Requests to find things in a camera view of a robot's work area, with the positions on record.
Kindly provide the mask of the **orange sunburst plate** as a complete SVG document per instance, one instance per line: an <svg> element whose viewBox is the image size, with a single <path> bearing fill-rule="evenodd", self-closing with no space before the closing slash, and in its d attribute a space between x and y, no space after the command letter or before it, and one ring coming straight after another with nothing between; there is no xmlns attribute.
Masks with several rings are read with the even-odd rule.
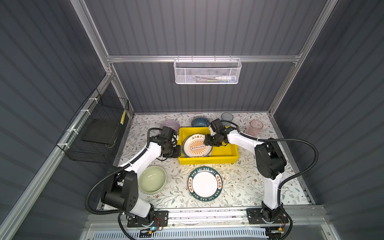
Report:
<svg viewBox="0 0 384 240"><path fill-rule="evenodd" d="M213 151L212 146L205 145L206 135L194 134L187 137L182 145L183 155L186 158L208 157Z"/></svg>

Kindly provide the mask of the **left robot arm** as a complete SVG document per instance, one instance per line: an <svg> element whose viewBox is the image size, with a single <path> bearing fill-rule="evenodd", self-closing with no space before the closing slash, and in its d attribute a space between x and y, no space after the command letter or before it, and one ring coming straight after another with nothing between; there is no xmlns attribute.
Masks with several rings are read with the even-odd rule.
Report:
<svg viewBox="0 0 384 240"><path fill-rule="evenodd" d="M104 182L101 201L134 216L146 218L153 206L139 198L139 178L145 169L159 157L165 159L181 156L181 146L177 144L177 133L169 127L158 129L156 136L148 136L146 146L128 163L121 165L124 170L114 174Z"/></svg>

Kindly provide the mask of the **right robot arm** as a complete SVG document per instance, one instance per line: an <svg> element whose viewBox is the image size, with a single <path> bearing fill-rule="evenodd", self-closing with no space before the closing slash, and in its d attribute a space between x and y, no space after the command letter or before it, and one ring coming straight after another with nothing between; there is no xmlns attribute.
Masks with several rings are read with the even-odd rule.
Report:
<svg viewBox="0 0 384 240"><path fill-rule="evenodd" d="M210 133L205 136L206 146L221 147L227 144L239 146L253 153L257 169L264 178L264 198L261 214L266 223L273 223L282 215L280 183L287 160L278 144L280 139L260 139L245 134L239 127L226 128L220 119L210 122Z"/></svg>

